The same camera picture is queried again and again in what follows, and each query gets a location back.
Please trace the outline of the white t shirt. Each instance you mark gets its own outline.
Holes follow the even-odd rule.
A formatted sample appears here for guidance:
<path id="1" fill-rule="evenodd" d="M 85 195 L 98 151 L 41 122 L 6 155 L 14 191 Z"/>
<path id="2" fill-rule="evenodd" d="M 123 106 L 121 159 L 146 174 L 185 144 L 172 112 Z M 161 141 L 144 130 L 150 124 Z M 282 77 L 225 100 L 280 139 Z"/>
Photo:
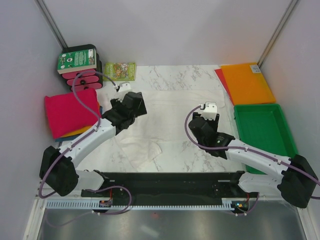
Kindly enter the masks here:
<path id="1" fill-rule="evenodd" d="M 150 90 L 143 93 L 147 114 L 138 117 L 115 138 L 124 157 L 121 171 L 202 172 L 212 170 L 211 156 L 185 133 L 187 114 L 214 102 L 220 115 L 218 130 L 231 134 L 222 90 Z"/>

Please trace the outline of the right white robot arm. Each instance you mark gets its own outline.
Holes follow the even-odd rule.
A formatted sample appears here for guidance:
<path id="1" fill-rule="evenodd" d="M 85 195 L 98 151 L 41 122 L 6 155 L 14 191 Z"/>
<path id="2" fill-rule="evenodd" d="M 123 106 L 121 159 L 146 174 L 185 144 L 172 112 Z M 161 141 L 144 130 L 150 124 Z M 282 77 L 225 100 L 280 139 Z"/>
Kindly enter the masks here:
<path id="1" fill-rule="evenodd" d="M 192 143 L 200 149 L 226 160 L 239 162 L 262 172 L 241 172 L 229 184 L 235 197 L 244 193 L 260 193 L 267 197 L 281 197 L 289 204 L 305 209 L 320 181 L 307 159 L 299 154 L 281 156 L 250 146 L 234 136 L 218 132 L 219 119 L 205 119 L 191 111 L 184 122 L 184 130 Z"/>

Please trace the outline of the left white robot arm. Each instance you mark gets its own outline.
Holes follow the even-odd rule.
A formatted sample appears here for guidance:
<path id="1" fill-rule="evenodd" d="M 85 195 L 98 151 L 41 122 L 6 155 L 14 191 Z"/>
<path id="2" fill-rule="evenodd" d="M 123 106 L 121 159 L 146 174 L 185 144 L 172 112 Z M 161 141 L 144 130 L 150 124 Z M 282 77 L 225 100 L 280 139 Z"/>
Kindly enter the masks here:
<path id="1" fill-rule="evenodd" d="M 40 198 L 51 196 L 43 194 L 45 184 L 61 197 L 69 195 L 75 189 L 91 189 L 99 197 L 109 193 L 110 185 L 100 171 L 82 171 L 76 168 L 98 146 L 128 129 L 137 117 L 147 114 L 141 92 L 130 91 L 122 100 L 112 99 L 110 103 L 112 108 L 89 130 L 60 148 L 49 146 L 45 149 L 39 172 Z"/>

